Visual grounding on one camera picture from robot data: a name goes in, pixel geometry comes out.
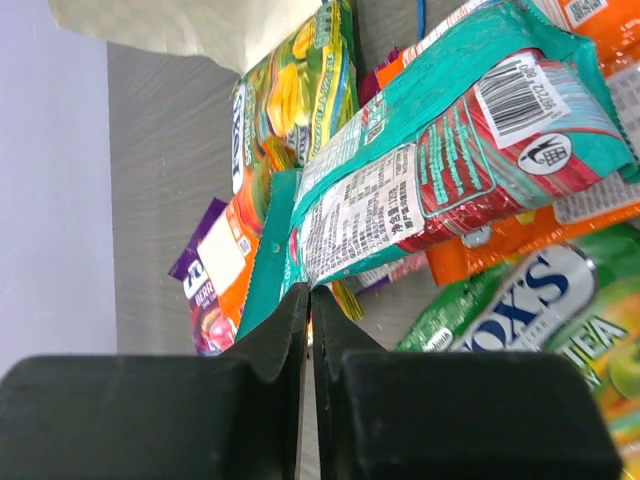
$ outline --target orange snack bag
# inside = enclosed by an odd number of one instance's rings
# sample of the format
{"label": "orange snack bag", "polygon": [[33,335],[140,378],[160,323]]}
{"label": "orange snack bag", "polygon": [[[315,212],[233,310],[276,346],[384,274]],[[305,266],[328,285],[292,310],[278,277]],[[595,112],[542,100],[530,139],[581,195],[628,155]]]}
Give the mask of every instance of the orange snack bag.
{"label": "orange snack bag", "polygon": [[512,255],[601,230],[640,215],[640,186],[618,174],[553,205],[507,218],[427,250],[437,285],[469,278]]}
{"label": "orange snack bag", "polygon": [[601,62],[640,40],[636,0],[533,0],[551,22],[596,43]]}

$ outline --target barcode label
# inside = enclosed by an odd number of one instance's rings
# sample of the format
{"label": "barcode label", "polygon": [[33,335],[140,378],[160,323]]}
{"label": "barcode label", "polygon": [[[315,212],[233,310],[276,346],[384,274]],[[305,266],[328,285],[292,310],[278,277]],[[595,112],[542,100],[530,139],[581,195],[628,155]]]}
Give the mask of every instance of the barcode label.
{"label": "barcode label", "polygon": [[582,25],[605,8],[607,8],[607,0],[573,0],[565,7],[574,28]]}
{"label": "barcode label", "polygon": [[474,88],[498,148],[529,138],[570,113],[531,53],[507,58]]}
{"label": "barcode label", "polygon": [[364,144],[369,145],[371,142],[373,142],[376,137],[382,133],[382,130],[384,130],[384,121],[378,123],[367,132],[367,135],[364,138]]}
{"label": "barcode label", "polygon": [[240,249],[242,255],[245,257],[249,255],[249,253],[251,253],[251,244],[249,243],[249,240],[247,240],[247,237],[245,237],[244,235],[242,236],[242,238],[240,238],[240,240],[238,240],[238,248]]}

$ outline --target gray metal surface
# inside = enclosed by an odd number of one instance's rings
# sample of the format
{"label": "gray metal surface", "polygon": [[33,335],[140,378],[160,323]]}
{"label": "gray metal surface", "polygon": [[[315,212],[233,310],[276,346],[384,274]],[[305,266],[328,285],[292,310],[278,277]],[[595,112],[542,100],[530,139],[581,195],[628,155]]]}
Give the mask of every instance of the gray metal surface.
{"label": "gray metal surface", "polygon": [[[434,27],[462,0],[428,0]],[[368,70],[415,41],[414,0],[360,0]],[[214,195],[231,198],[231,91],[237,75],[205,58],[109,46],[116,314],[122,353],[192,353],[182,286],[167,271]],[[362,327],[393,348],[436,295],[428,272],[363,299]],[[301,478],[319,478],[311,362]]]}

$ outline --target snack bag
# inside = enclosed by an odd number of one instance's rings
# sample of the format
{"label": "snack bag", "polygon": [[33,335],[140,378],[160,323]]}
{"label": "snack bag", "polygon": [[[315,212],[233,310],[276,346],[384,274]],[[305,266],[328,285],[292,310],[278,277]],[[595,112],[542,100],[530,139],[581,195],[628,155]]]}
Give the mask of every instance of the snack bag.
{"label": "snack bag", "polygon": [[422,270],[427,265],[427,255],[424,252],[418,252],[351,277],[349,283],[352,285],[356,295],[362,295],[376,291],[388,283],[395,282],[408,273]]}
{"label": "snack bag", "polygon": [[[322,5],[241,79],[233,102],[233,193],[255,182],[256,169],[304,165],[353,116],[352,16],[350,0]],[[271,137],[288,155],[265,154]],[[268,189],[262,185],[260,193]]]}
{"label": "snack bag", "polygon": [[384,67],[393,62],[396,58],[400,56],[400,49],[395,47],[387,58],[384,59],[382,63],[380,63],[376,68],[373,69],[373,72],[369,72],[360,85],[358,85],[358,104],[363,107],[365,106],[369,100],[371,100],[376,93],[378,93],[381,89],[380,83],[378,81],[378,73]]}
{"label": "snack bag", "polygon": [[[478,9],[305,166],[282,290],[375,268],[615,171],[633,177],[616,124],[590,41],[529,4]],[[273,200],[270,212],[289,209]]]}
{"label": "snack bag", "polygon": [[586,235],[640,215],[640,184],[615,173],[553,205],[500,220],[427,250],[436,285],[469,278],[510,256]]}
{"label": "snack bag", "polygon": [[[640,152],[640,42],[605,62],[603,73],[620,122],[636,152]],[[457,282],[545,245],[585,235],[640,215],[640,187],[618,175],[553,206],[497,222],[436,245],[427,252],[436,284]]]}
{"label": "snack bag", "polygon": [[596,42],[602,62],[640,40],[640,3],[628,0],[533,0],[554,25]]}
{"label": "snack bag", "polygon": [[378,71],[377,78],[380,88],[382,89],[389,85],[389,83],[400,75],[418,55],[433,45],[438,38],[444,35],[447,30],[456,25],[464,17],[485,4],[487,6],[491,6],[496,4],[498,1],[500,0],[469,0],[464,5],[457,8],[451,15],[440,22],[436,28],[431,30],[431,32],[429,32],[429,34],[422,40],[415,45],[407,47],[402,52],[402,55]]}
{"label": "snack bag", "polygon": [[640,433],[638,312],[640,232],[617,225],[447,287],[398,349],[563,355],[584,374],[631,472],[637,452],[625,449]]}
{"label": "snack bag", "polygon": [[231,345],[236,327],[221,312],[211,280],[202,266],[198,243],[204,238],[226,204],[214,198],[169,275],[182,282],[191,309],[191,337],[198,355],[218,355]]}

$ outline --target teal candy bag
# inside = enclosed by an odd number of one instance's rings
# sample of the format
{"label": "teal candy bag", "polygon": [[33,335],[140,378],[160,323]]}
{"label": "teal candy bag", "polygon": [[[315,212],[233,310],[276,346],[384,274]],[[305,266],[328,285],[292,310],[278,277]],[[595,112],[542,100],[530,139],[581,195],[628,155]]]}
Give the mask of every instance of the teal candy bag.
{"label": "teal candy bag", "polygon": [[[616,170],[632,178],[638,166],[592,43],[528,3],[492,4],[447,31],[305,166],[284,272],[256,263],[254,276],[282,280],[281,293],[324,284]],[[270,212],[292,203],[272,199]]]}

